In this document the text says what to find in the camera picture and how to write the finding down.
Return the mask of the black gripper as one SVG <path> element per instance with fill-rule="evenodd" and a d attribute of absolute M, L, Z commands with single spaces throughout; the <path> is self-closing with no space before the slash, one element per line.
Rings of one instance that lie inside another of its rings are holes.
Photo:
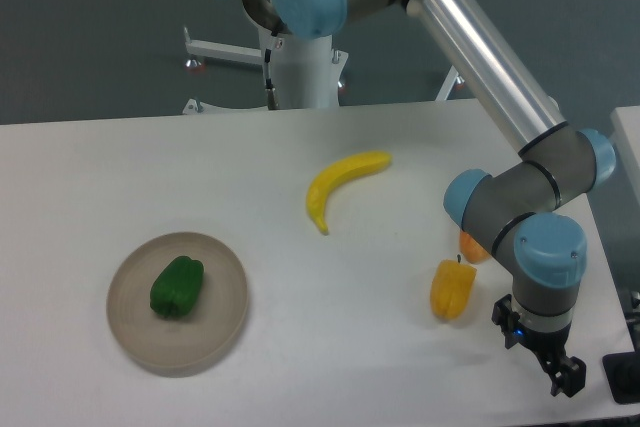
<path fill-rule="evenodd" d="M 571 321 L 515 312 L 510 294 L 494 303 L 491 321 L 500 328 L 506 349 L 521 345 L 534 354 L 551 381 L 553 397 L 573 397 L 585 387 L 586 364 L 566 355 Z"/>

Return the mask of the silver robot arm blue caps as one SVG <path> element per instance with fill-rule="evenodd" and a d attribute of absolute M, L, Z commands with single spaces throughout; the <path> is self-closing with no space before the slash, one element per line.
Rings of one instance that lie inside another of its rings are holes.
<path fill-rule="evenodd" d="M 517 152 L 498 176 L 459 174 L 444 196 L 453 222 L 512 276 L 492 320 L 507 346 L 531 351 L 553 394 L 573 396 L 586 367 L 565 351 L 587 241 L 558 209 L 613 173 L 609 140 L 576 130 L 531 76 L 475 0 L 242 0 L 260 33 L 259 65 L 271 110 L 338 103 L 332 38 L 349 22 L 392 5 L 418 19 Z"/>

